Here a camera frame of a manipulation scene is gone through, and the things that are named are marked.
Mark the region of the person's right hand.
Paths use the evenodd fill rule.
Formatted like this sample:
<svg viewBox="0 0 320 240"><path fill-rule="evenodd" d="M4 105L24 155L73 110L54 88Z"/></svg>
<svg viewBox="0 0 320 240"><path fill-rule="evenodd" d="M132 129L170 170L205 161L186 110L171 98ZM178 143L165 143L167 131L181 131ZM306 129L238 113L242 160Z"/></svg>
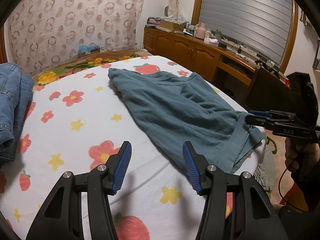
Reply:
<svg viewBox="0 0 320 240"><path fill-rule="evenodd" d="M285 139L285 165L290 172L315 166L318 162L319 144L299 145L293 139Z"/></svg>

